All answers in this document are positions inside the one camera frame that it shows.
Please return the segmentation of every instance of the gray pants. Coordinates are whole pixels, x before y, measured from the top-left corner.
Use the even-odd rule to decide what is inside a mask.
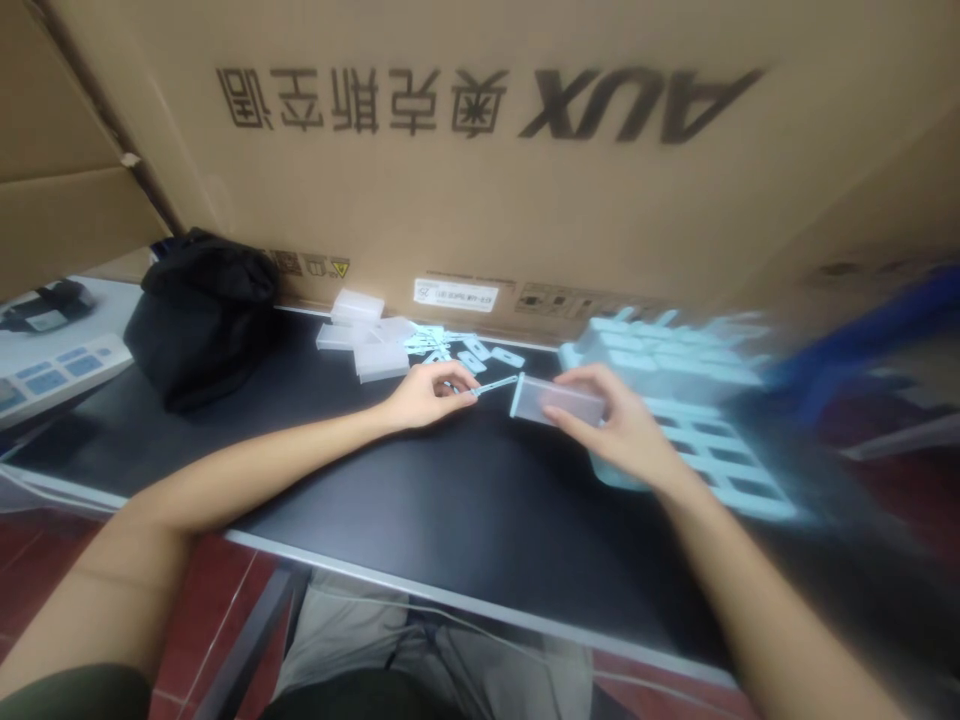
[[[507,639],[538,661],[452,621],[440,620],[446,624],[438,628],[432,622],[408,624],[406,608],[380,602],[409,603],[410,598],[314,571],[275,697],[351,670],[383,668],[393,655],[391,670],[413,676],[469,718],[590,717],[593,658],[588,649],[502,624],[485,628],[501,637],[509,634]]]

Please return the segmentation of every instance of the white cable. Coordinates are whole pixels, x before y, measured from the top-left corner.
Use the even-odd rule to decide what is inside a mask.
[[[428,612],[428,613],[434,613],[436,615],[442,615],[448,620],[453,620],[454,622],[460,623],[461,625],[464,625],[470,628],[471,630],[481,633],[482,635],[486,635],[491,640],[496,640],[497,642],[502,643],[509,648],[512,648],[513,650],[517,651],[521,655],[525,655],[531,660],[534,660],[535,662],[540,663],[541,665],[544,665],[547,667],[551,665],[550,660],[547,660],[541,657],[540,655],[527,650],[522,645],[517,645],[516,643],[510,642],[506,638],[502,638],[499,635],[495,635],[488,630],[484,630],[479,625],[474,625],[473,623],[468,622],[463,618],[459,618],[456,615],[452,615],[448,612],[439,610],[437,608],[426,607],[421,605],[413,605],[411,603],[392,602],[390,600],[378,600],[375,598],[362,598],[362,597],[351,597],[350,595],[339,595],[337,593],[327,592],[326,590],[321,590],[320,588],[313,587],[313,586],[311,586],[311,589],[320,593],[321,595],[326,595],[327,597],[334,598],[336,600],[371,603],[374,605],[390,605],[393,607],[405,608],[407,610],[416,610],[417,612]],[[713,705],[712,703],[708,703],[705,700],[701,700],[700,698],[695,697],[693,695],[688,695],[687,693],[680,692],[679,690],[674,690],[673,688],[667,687],[666,685],[660,685],[659,683],[650,682],[648,680],[641,680],[640,678],[630,677],[629,675],[618,675],[616,673],[603,672],[601,670],[594,670],[592,674],[594,677],[603,678],[605,680],[615,680],[617,682],[626,683],[628,685],[639,685],[641,687],[650,688],[652,690],[659,690],[662,693],[666,693],[667,695],[672,695],[673,697],[679,698],[681,700],[685,700],[686,702],[689,702],[693,705],[706,708],[707,710],[712,710],[713,712],[723,715],[724,717],[733,718],[733,720],[742,720],[742,718],[735,713],[729,712],[728,710],[724,710],[721,707]]]

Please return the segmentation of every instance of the dark green sleeve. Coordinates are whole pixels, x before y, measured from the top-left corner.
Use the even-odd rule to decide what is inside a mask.
[[[0,701],[0,720],[146,720],[150,683],[125,665],[88,665],[37,680]]]

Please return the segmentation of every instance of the warning symbol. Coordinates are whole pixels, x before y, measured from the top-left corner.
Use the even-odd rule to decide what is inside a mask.
[[[347,270],[350,269],[350,261],[344,258],[330,258],[330,264],[333,265],[333,269],[336,270],[337,275],[341,278],[347,276]]]

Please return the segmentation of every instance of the clear plastic box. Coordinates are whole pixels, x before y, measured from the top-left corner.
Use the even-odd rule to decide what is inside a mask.
[[[353,290],[341,290],[333,303],[334,325],[375,325],[383,314],[383,300]]]
[[[317,350],[353,350],[357,345],[376,342],[368,327],[324,324],[317,334]]]
[[[384,318],[373,333],[383,342],[402,343],[417,334],[417,326],[405,317]]]
[[[604,399],[592,393],[520,373],[513,393],[513,405],[510,406],[510,417],[553,425],[543,414],[543,408],[547,405],[566,410],[594,427],[600,426],[606,410]]]
[[[353,349],[353,360],[361,383],[406,375],[410,370],[407,351],[393,343],[358,345]]]

